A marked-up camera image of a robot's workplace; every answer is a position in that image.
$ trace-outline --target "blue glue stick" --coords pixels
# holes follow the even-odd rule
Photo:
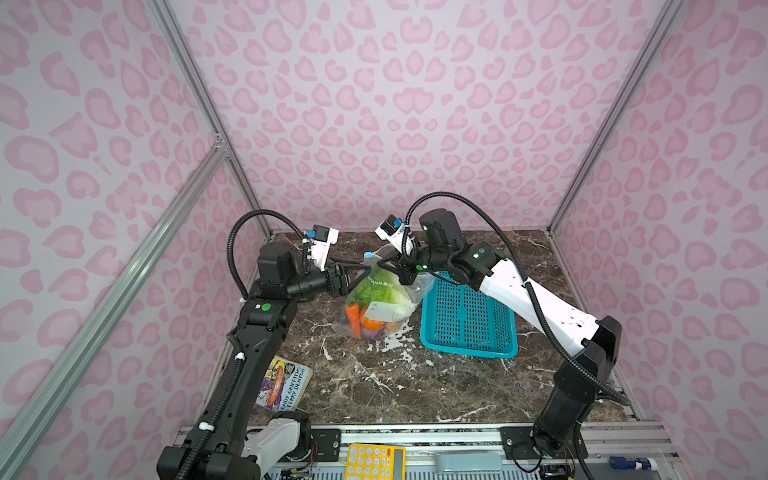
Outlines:
[[[651,470],[655,472],[659,469],[656,460],[652,458],[610,457],[608,463],[614,470]]]

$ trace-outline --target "blue tray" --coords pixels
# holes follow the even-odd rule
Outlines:
[[[424,297],[421,340],[439,352],[510,359],[518,354],[515,312],[466,285],[436,280]]]

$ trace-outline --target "yellow calculator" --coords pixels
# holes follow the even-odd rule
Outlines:
[[[346,457],[344,480],[405,480],[406,450],[353,443]]]

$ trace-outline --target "side wall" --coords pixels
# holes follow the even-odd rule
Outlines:
[[[768,8],[692,2],[556,233],[693,480],[768,472]]]
[[[19,478],[155,478],[157,458],[199,415],[240,308],[225,249],[246,203],[222,165]],[[236,262],[255,267],[256,224]]]
[[[210,150],[141,0],[0,5],[0,435]]]
[[[348,230],[434,190],[547,226],[663,4],[170,3],[261,204]]]

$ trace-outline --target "book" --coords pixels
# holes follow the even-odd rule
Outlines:
[[[310,378],[310,367],[275,356],[261,382],[256,405],[273,412],[293,411],[299,405]]]

